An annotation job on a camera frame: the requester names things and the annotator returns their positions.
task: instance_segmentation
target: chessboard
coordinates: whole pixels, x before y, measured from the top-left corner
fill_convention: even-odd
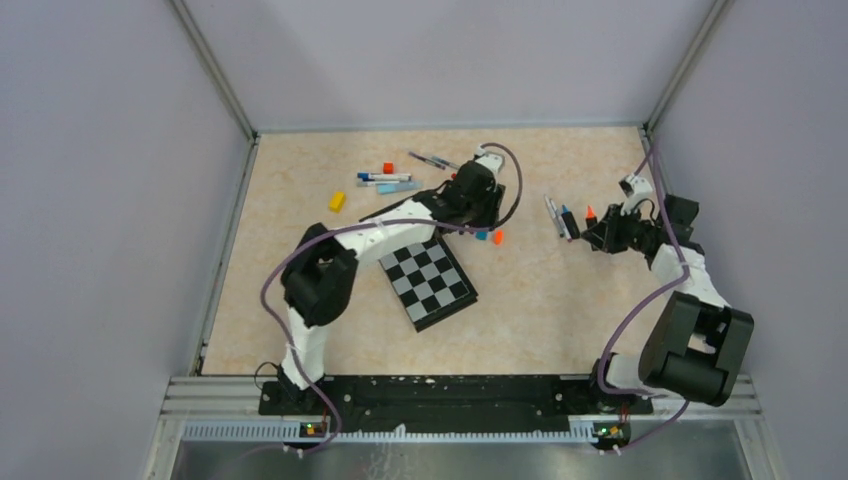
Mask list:
[[[380,264],[418,332],[477,301],[477,290],[439,235],[390,253]]]

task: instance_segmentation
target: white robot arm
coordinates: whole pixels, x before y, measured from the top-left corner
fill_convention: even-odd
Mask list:
[[[610,205],[604,218],[581,237],[607,253],[629,249],[643,253],[660,284],[681,278],[683,264],[662,219],[642,219],[639,212],[639,205],[653,193],[650,183],[628,175],[619,184],[627,200]],[[703,249],[690,241],[698,203],[674,195],[661,201],[689,267],[689,278],[670,293],[642,354],[615,355],[605,378],[618,388],[654,394],[671,391],[687,400],[719,406],[730,396],[754,321],[748,313],[731,308],[718,293],[707,273]],[[690,347],[693,337],[703,342],[700,348]]]
[[[368,217],[362,223],[376,223],[377,228],[336,235],[326,242],[328,245],[323,245],[326,252],[316,251],[311,260],[286,269],[282,282],[286,287],[289,328],[294,344],[286,350],[282,369],[289,382],[300,390],[308,387],[294,364],[292,349],[296,350],[310,380],[317,381],[324,376],[324,345],[329,323],[347,306],[356,270],[368,268],[400,248],[429,240],[437,228],[432,223],[382,225],[383,222],[418,219],[493,226],[504,192],[504,187],[496,180],[503,164],[503,156],[478,147],[474,159],[463,165],[456,179],[446,182],[443,190],[419,192]],[[326,231],[320,224],[313,226],[303,241],[314,238],[318,229]],[[335,263],[335,267],[329,267],[331,263]],[[314,307],[319,302],[335,304],[337,308],[330,313],[318,311]]]

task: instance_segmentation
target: black mounting base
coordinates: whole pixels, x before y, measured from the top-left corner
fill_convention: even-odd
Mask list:
[[[400,424],[410,433],[556,432],[569,429],[569,415],[608,413],[588,375],[339,375],[318,386],[339,409],[344,432],[390,432]],[[324,414],[320,399],[296,402],[279,382],[265,382],[262,393],[260,415]],[[653,412],[645,400],[629,409]]]

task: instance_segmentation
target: small cube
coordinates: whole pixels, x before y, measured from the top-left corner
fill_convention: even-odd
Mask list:
[[[336,192],[333,195],[333,199],[330,200],[330,210],[339,213],[342,211],[342,207],[344,206],[345,196],[344,192]]]

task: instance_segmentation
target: white wall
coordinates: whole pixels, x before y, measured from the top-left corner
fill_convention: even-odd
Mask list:
[[[259,130],[644,122],[712,0],[188,0]]]
[[[246,141],[164,1],[0,5],[0,478],[138,478]]]
[[[844,478],[848,3],[739,1],[660,131],[793,478]]]

